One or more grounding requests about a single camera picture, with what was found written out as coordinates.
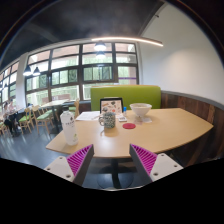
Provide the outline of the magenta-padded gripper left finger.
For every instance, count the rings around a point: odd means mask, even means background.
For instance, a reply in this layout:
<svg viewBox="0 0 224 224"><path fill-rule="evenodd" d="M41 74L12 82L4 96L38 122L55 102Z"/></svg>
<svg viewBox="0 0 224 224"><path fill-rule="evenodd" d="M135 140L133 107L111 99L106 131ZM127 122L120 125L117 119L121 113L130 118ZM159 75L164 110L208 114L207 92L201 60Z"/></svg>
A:
<svg viewBox="0 0 224 224"><path fill-rule="evenodd" d="M88 145L67 157L59 156L45 171L81 186L93 155L94 146Z"/></svg>

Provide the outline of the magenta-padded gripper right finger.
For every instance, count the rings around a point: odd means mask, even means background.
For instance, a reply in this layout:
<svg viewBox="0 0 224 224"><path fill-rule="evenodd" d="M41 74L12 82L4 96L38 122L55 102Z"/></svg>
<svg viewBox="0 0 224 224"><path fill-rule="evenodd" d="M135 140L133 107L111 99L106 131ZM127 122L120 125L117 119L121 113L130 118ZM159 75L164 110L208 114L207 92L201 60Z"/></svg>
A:
<svg viewBox="0 0 224 224"><path fill-rule="evenodd" d="M182 169L182 166L165 153L155 154L143 147L131 144L129 154L140 177L151 183Z"/></svg>

